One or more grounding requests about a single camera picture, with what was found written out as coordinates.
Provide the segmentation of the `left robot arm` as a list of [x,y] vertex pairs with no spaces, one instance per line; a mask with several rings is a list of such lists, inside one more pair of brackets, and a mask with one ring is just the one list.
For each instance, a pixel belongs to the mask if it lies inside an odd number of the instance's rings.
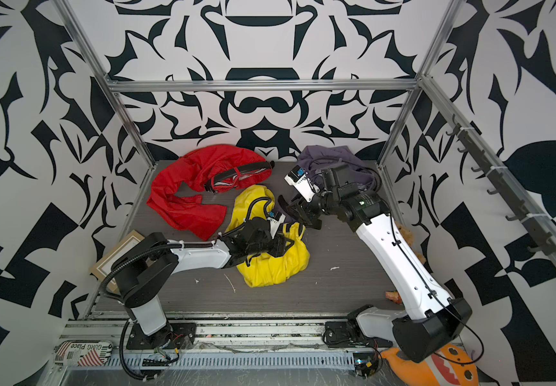
[[283,257],[294,244],[275,220],[260,217],[245,221],[213,241],[169,241],[162,233],[152,233],[112,264],[99,291],[125,307],[145,336],[154,337],[167,330],[158,293],[171,276],[248,265],[263,253]]

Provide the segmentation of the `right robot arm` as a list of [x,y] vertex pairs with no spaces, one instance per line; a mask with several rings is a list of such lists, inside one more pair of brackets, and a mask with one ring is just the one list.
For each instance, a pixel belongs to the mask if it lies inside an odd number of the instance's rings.
[[374,254],[397,289],[405,311],[392,314],[375,307],[355,319],[367,338],[391,340],[416,363],[436,355],[467,326],[472,308],[455,298],[425,269],[408,245],[387,202],[355,181],[345,163],[326,167],[316,185],[310,173],[294,167],[284,177],[297,190],[297,199],[279,199],[290,217],[307,228],[320,229],[322,215],[334,215],[347,224]]

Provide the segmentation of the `yellow trousers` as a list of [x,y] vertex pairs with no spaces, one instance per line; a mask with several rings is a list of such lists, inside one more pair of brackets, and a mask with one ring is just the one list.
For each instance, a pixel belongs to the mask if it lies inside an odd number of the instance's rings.
[[[274,194],[266,186],[252,185],[237,196],[226,230],[232,231],[254,219],[268,223],[269,218],[278,215],[275,207]],[[276,236],[284,237],[284,254],[279,257],[270,253],[253,254],[237,265],[246,284],[251,288],[278,285],[305,270],[310,259],[304,242],[305,230],[305,225],[297,222],[281,223]]]

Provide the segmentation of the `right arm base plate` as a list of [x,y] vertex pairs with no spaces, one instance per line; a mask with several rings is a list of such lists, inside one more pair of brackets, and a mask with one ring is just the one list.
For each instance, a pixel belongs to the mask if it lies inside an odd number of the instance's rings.
[[391,348],[394,346],[390,340],[364,336],[356,323],[352,321],[326,322],[321,340],[330,348]]

